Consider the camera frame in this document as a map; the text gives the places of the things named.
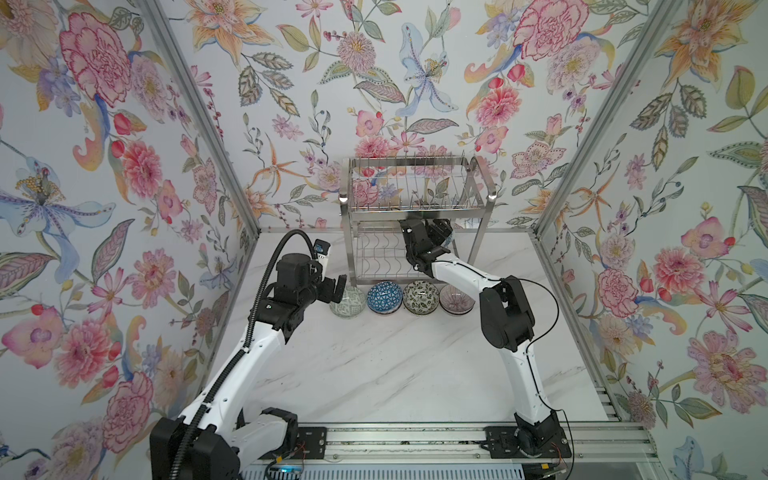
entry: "wire rack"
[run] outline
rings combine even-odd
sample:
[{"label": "wire rack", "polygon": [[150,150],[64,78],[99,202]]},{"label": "wire rack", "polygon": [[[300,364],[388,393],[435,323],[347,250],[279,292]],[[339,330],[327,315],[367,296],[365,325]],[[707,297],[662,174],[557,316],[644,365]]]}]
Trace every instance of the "wire rack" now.
[{"label": "wire rack", "polygon": [[352,158],[342,172],[339,200],[352,285],[428,279],[406,260],[397,220],[480,219],[468,258],[474,261],[496,198],[496,186],[476,157]]}]

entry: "white marble countertop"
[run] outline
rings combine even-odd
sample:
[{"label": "white marble countertop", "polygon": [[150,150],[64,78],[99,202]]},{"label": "white marble countertop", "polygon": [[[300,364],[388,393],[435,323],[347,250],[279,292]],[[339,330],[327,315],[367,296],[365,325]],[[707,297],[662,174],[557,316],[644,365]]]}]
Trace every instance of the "white marble countertop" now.
[{"label": "white marble countertop", "polygon": [[[213,372],[242,335],[266,263],[282,236],[264,233],[259,239]],[[310,232],[310,237],[335,249],[329,276],[347,272],[341,233]],[[473,237],[456,234],[462,258]],[[289,252],[305,253],[305,243],[292,238],[283,250]],[[487,233],[475,265],[549,285],[525,233]],[[554,322],[553,301],[539,286],[524,283],[524,288],[536,317],[535,333],[543,333]],[[536,348],[551,405],[566,409],[571,421],[606,420],[563,319]],[[497,422],[512,419],[515,393],[498,350],[480,331],[477,305],[464,316],[440,307],[416,316],[402,306],[388,316],[366,309],[354,319],[341,319],[315,302],[259,374],[247,417],[266,407],[294,412],[300,422]]]}]

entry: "bowl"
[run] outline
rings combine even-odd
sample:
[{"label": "bowl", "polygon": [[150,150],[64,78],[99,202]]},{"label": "bowl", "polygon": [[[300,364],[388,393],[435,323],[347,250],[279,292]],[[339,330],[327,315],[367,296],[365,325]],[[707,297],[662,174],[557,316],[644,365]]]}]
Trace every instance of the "bowl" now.
[{"label": "bowl", "polygon": [[440,306],[452,315],[464,315],[475,306],[475,301],[453,285],[446,285],[440,290]]},{"label": "bowl", "polygon": [[437,308],[437,287],[424,280],[409,283],[402,292],[402,303],[411,313],[429,315]]},{"label": "bowl", "polygon": [[341,302],[328,304],[334,315],[343,319],[355,318],[366,308],[366,295],[356,286],[344,287]]},{"label": "bowl", "polygon": [[379,282],[368,290],[368,308],[380,315],[388,315],[400,308],[402,288],[389,280]]}]

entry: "pink flower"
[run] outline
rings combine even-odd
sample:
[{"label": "pink flower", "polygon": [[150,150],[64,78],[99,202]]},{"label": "pink flower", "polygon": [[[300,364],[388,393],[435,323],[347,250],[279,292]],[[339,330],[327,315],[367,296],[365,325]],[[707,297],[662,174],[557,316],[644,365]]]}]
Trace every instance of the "pink flower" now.
[{"label": "pink flower", "polygon": [[558,52],[549,62],[547,89],[561,90],[581,81],[587,76],[600,51],[600,44],[589,37],[583,37]]},{"label": "pink flower", "polygon": [[739,295],[739,293],[736,290],[728,290],[723,294],[722,297],[718,299],[717,288],[717,282],[712,280],[710,280],[709,295],[705,294],[698,288],[694,288],[694,292],[696,292],[701,301],[712,307],[707,310],[707,316],[712,318],[715,316],[715,313],[719,313],[723,323],[725,323],[725,326],[727,326],[728,330],[731,332],[736,333],[736,330],[733,329],[733,325],[738,326],[745,332],[749,332],[752,329],[752,326],[736,315],[746,315],[750,312],[750,309],[746,308],[745,306],[727,306],[728,303],[731,303],[733,299]]},{"label": "pink flower", "polygon": [[189,243],[195,243],[203,234],[203,223],[197,220],[181,221],[181,236]]},{"label": "pink flower", "polygon": [[355,180],[352,186],[357,207],[368,207],[379,199],[379,186],[371,185],[368,180]]},{"label": "pink flower", "polygon": [[149,115],[162,121],[166,106],[165,90],[163,79],[152,60],[143,55],[134,55],[131,62],[131,86],[131,92]]},{"label": "pink flower", "polygon": [[70,327],[61,339],[64,352],[56,356],[59,385],[73,389],[81,380],[90,382],[107,362],[111,346],[109,331],[101,322],[86,319]]},{"label": "pink flower", "polygon": [[725,230],[720,221],[717,217],[709,217],[696,228],[688,230],[680,241],[701,258],[716,258],[728,253],[724,239]]},{"label": "pink flower", "polygon": [[632,279],[619,270],[609,268],[598,277],[598,292],[600,301],[611,312],[620,318],[627,318],[637,310],[634,298],[637,289],[632,285]]},{"label": "pink flower", "polygon": [[192,175],[194,176],[195,188],[192,193],[192,198],[197,200],[198,203],[205,205],[205,211],[208,214],[214,211],[216,208],[216,168],[214,163],[209,158],[205,161],[205,165],[198,165],[192,169]]},{"label": "pink flower", "polygon": [[152,393],[152,381],[143,372],[136,372],[130,382],[118,383],[101,423],[105,448],[120,453],[141,433],[149,418]]},{"label": "pink flower", "polygon": [[634,240],[615,233],[600,245],[603,263],[616,270],[626,270],[634,253]]},{"label": "pink flower", "polygon": [[688,356],[697,362],[694,367],[694,389],[704,395],[712,394],[719,406],[725,405],[728,393],[730,408],[739,413],[749,413],[755,403],[766,406],[766,390],[759,386],[766,381],[766,368],[752,365],[757,355],[751,348],[737,352],[739,337],[730,330],[725,336],[717,332],[704,333],[703,343],[689,340]]},{"label": "pink flower", "polygon": [[509,129],[507,127],[486,128],[485,131],[475,141],[475,145],[484,148],[490,154],[495,154],[502,145],[502,140],[507,136]]},{"label": "pink flower", "polygon": [[336,53],[341,57],[342,63],[357,74],[366,73],[376,63],[376,50],[373,49],[373,43],[357,31],[342,37]]},{"label": "pink flower", "polygon": [[120,305],[123,303],[123,299],[118,297],[118,293],[120,293],[120,290],[122,290],[128,282],[127,277],[123,279],[123,272],[123,269],[118,268],[114,277],[114,282],[112,281],[112,274],[106,272],[104,274],[104,286],[107,288],[101,288],[99,285],[95,285],[91,288],[91,293],[103,300],[88,305],[88,313],[93,313],[96,310],[103,308],[104,316],[106,316],[112,312],[112,305]]},{"label": "pink flower", "polygon": [[662,248],[655,258],[656,278],[672,293],[688,293],[704,281],[704,264],[683,247]]},{"label": "pink flower", "polygon": [[551,148],[544,142],[535,141],[526,151],[512,155],[512,163],[515,165],[512,176],[526,178],[536,175],[563,158],[564,154],[564,148]]},{"label": "pink flower", "polygon": [[494,127],[507,123],[509,118],[518,113],[523,100],[517,90],[501,86],[491,90],[478,106],[477,119],[483,127]]},{"label": "pink flower", "polygon": [[123,176],[136,195],[153,197],[163,179],[160,157],[154,153],[154,147],[148,147],[143,141],[129,143],[123,153]]},{"label": "pink flower", "polygon": [[210,78],[210,73],[207,71],[204,71],[201,74],[197,74],[197,65],[192,65],[190,67],[190,71],[192,72],[192,76],[194,77],[194,81],[197,84],[198,87],[213,87],[214,84],[212,83],[205,83],[206,80]]},{"label": "pink flower", "polygon": [[358,137],[376,135],[382,129],[382,125],[384,125],[383,118],[379,118],[369,111],[361,110],[357,112],[357,129],[355,129],[355,132]]},{"label": "pink flower", "polygon": [[418,145],[424,141],[424,137],[416,138],[416,134],[410,134],[402,132],[400,138],[392,137],[392,141],[395,144],[392,146],[393,151],[399,151],[402,148],[403,153],[408,153],[408,147]]},{"label": "pink flower", "polygon": [[85,94],[97,94],[110,107],[125,101],[131,65],[118,34],[90,13],[69,15],[69,30],[59,34],[61,54]]},{"label": "pink flower", "polygon": [[128,282],[133,284],[131,292],[136,300],[144,298],[143,307],[145,309],[157,305],[157,298],[164,297],[176,291],[174,279],[176,270],[174,259],[165,254],[165,249],[160,248],[154,251],[144,252],[142,256],[144,262],[136,261],[134,268],[139,273],[134,273],[128,277]]},{"label": "pink flower", "polygon": [[36,369],[48,365],[64,332],[58,311],[50,306],[40,316],[22,320],[2,336],[2,344]]},{"label": "pink flower", "polygon": [[176,188],[170,180],[165,180],[163,186],[157,191],[157,206],[160,210],[160,216],[168,223],[171,223],[170,219],[176,217],[183,210],[181,201],[176,195]]},{"label": "pink flower", "polygon": [[299,130],[298,126],[288,121],[288,118],[283,118],[277,115],[277,117],[272,120],[272,123],[274,124],[273,128],[275,129],[275,132],[280,135],[280,138],[285,136],[288,137],[288,140],[291,140],[294,137],[304,135],[304,132]]},{"label": "pink flower", "polygon": [[389,155],[389,142],[380,136],[365,137],[355,147],[355,155],[360,158],[381,158]]},{"label": "pink flower", "polygon": [[194,142],[187,135],[181,135],[181,147],[190,157],[197,156],[197,147],[194,146]]},{"label": "pink flower", "polygon": [[322,0],[301,0],[301,1],[304,3],[303,4],[297,3],[296,10],[304,12],[303,14],[301,14],[302,18],[308,15],[311,15],[312,13],[314,13],[315,16],[319,18],[320,10],[327,10],[328,8],[333,7],[333,3],[323,2]]},{"label": "pink flower", "polygon": [[512,45],[522,45],[521,58],[554,55],[576,39],[588,16],[582,0],[534,0],[523,12]]}]

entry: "floral wallpaper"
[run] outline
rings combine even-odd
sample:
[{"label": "floral wallpaper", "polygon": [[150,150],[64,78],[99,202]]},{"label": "floral wallpaper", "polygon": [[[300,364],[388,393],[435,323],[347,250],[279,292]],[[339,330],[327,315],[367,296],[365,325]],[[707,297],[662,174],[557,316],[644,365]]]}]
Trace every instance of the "floral wallpaper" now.
[{"label": "floral wallpaper", "polygon": [[768,475],[767,15],[685,2],[545,234],[621,414],[679,480]]},{"label": "floral wallpaper", "polygon": [[[345,157],[465,152],[498,185],[492,222],[525,227],[546,207],[653,2],[162,5],[187,62],[212,75],[200,86],[262,226],[339,227]],[[356,172],[356,204],[409,198],[396,181],[404,174]],[[427,176],[419,204],[439,203],[446,172],[415,174]]]},{"label": "floral wallpaper", "polygon": [[0,85],[0,477],[148,475],[253,236],[130,0],[0,0]]}]

